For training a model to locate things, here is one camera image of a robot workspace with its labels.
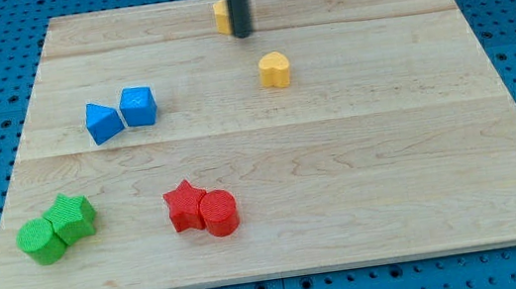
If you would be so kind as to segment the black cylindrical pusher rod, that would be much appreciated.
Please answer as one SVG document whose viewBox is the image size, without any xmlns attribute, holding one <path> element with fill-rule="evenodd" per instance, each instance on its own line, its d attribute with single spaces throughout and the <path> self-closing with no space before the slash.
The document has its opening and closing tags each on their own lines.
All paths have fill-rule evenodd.
<svg viewBox="0 0 516 289">
<path fill-rule="evenodd" d="M 250 2 L 248 0 L 226 0 L 230 25 L 237 39 L 245 39 L 253 33 Z"/>
</svg>

